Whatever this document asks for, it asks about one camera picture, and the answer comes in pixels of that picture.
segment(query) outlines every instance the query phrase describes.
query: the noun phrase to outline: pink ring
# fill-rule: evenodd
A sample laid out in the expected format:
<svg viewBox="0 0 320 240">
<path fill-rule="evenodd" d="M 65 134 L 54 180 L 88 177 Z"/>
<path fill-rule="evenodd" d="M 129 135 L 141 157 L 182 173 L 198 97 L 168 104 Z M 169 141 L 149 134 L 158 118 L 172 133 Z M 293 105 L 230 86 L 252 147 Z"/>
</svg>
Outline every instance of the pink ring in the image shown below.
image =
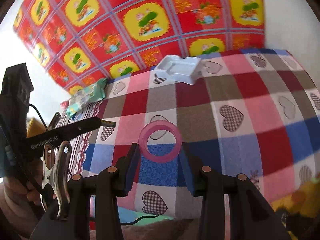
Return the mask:
<svg viewBox="0 0 320 240">
<path fill-rule="evenodd" d="M 148 139 L 151 134 L 155 131 L 165 130 L 171 132 L 176 139 L 176 144 L 174 145 L 171 152 L 164 156 L 155 156 L 152 155 L 148 150 Z M 144 157 L 148 160 L 151 160 L 155 163 L 167 163 L 172 161 L 178 154 L 182 145 L 182 136 L 179 132 L 178 127 L 176 127 L 173 123 L 165 120 L 153 121 L 147 124 L 141 131 L 139 135 L 139 148 Z"/>
</svg>

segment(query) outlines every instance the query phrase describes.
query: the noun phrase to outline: white ashtray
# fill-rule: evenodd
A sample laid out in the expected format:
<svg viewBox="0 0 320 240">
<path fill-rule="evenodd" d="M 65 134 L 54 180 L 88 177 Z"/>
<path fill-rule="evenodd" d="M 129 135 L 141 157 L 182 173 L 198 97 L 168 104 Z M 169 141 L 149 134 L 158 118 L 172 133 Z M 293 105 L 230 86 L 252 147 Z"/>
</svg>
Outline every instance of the white ashtray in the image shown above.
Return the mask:
<svg viewBox="0 0 320 240">
<path fill-rule="evenodd" d="M 200 77 L 201 66 L 200 59 L 197 57 L 183 59 L 180 56 L 167 55 L 155 70 L 159 78 L 170 78 L 177 82 L 193 85 Z"/>
</svg>

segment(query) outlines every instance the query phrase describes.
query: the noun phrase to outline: metal clip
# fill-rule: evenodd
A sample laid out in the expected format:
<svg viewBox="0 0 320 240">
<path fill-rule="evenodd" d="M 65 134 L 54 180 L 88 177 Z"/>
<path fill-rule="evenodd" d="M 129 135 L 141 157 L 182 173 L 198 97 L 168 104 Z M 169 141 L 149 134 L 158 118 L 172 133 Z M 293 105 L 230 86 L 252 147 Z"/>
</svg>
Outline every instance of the metal clip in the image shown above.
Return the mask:
<svg viewBox="0 0 320 240">
<path fill-rule="evenodd" d="M 71 144 L 68 141 L 63 141 L 57 154 L 57 162 L 55 162 L 53 146 L 51 143 L 44 145 L 42 188 L 45 189 L 49 184 L 57 197 L 59 206 L 57 219 L 65 218 L 70 203 L 67 177 L 71 153 Z M 52 200 L 48 199 L 48 196 L 41 196 L 41 204 L 45 211 Z"/>
</svg>

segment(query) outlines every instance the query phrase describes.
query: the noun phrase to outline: pink checkered square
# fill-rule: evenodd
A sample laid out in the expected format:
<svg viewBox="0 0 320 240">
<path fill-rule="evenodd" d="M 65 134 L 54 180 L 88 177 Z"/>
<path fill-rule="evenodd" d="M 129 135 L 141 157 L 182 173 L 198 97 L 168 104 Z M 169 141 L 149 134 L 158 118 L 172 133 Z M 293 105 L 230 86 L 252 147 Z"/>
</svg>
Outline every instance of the pink checkered square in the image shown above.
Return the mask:
<svg viewBox="0 0 320 240">
<path fill-rule="evenodd" d="M 149 79 L 150 79 L 150 71 L 140 73 L 139 75 L 131 76 L 127 93 L 129 94 L 129 93 L 148 89 Z"/>
<path fill-rule="evenodd" d="M 263 177 L 264 197 L 268 202 L 295 191 L 293 166 Z"/>
<path fill-rule="evenodd" d="M 284 124 L 270 95 L 244 100 L 255 133 L 282 127 Z"/>
<path fill-rule="evenodd" d="M 144 127 L 145 113 L 121 116 L 115 144 L 131 145 L 138 142 Z"/>
<path fill-rule="evenodd" d="M 244 54 L 233 54 L 223 57 L 231 74 L 243 74 L 255 72 Z"/>
</svg>

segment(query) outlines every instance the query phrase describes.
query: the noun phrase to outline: screw head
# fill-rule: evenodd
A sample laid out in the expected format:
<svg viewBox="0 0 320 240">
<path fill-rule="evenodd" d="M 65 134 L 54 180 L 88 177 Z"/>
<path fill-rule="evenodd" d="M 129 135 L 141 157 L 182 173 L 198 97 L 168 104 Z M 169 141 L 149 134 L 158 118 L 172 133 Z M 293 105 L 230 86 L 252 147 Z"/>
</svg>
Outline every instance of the screw head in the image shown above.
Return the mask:
<svg viewBox="0 0 320 240">
<path fill-rule="evenodd" d="M 211 171 L 211 167 L 210 166 L 203 166 L 202 168 L 203 172 L 210 172 Z"/>
<path fill-rule="evenodd" d="M 79 180 L 79 179 L 81 179 L 81 175 L 80 174 L 75 174 L 75 175 L 73 175 L 72 176 L 72 180 Z"/>
<path fill-rule="evenodd" d="M 247 179 L 247 176 L 245 174 L 241 173 L 241 174 L 238 175 L 238 179 L 242 180 L 242 181 L 245 181 Z"/>
<path fill-rule="evenodd" d="M 114 173 L 114 172 L 116 172 L 117 171 L 117 167 L 115 167 L 115 166 L 110 166 L 109 168 L 108 168 L 108 172 L 110 172 L 110 173 Z"/>
</svg>

